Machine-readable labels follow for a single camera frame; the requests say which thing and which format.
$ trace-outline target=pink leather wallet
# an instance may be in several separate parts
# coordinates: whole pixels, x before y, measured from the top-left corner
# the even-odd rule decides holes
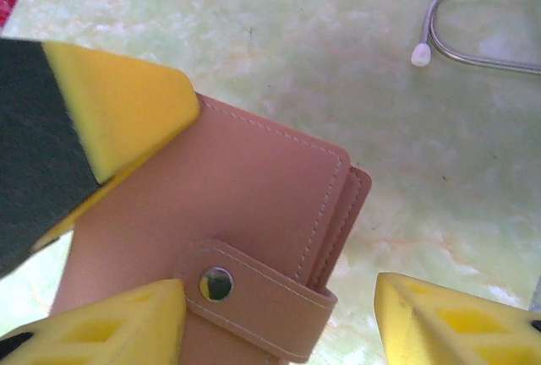
[[[52,313],[180,277],[179,363],[306,362],[370,177],[333,144],[199,99],[199,119],[77,221]]]

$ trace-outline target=metal snap button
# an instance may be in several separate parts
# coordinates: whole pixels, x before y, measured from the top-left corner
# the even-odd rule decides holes
[[[232,292],[233,278],[223,268],[210,268],[199,281],[199,290],[209,302],[222,302]]]

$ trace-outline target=table surface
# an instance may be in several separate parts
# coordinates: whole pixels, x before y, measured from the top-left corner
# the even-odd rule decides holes
[[[20,0],[4,34],[180,68],[200,92],[345,147],[374,189],[310,363],[383,364],[381,271],[527,308],[541,267],[541,77],[439,54],[414,68],[430,1]],[[459,50],[541,62],[540,20],[534,0],[449,0],[438,26]],[[0,283],[2,331],[46,315],[68,245]]]

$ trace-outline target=wallet strap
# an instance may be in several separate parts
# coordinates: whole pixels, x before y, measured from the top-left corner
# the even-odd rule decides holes
[[[179,268],[192,313],[275,357],[308,361],[336,305],[330,291],[312,291],[223,242],[193,247]],[[229,295],[219,302],[200,290],[213,268],[225,270],[232,281]]]

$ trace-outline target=white rubber tip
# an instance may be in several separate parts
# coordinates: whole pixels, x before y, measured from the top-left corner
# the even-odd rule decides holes
[[[412,54],[412,64],[416,67],[426,67],[432,59],[432,52],[428,44],[422,42],[417,44]]]

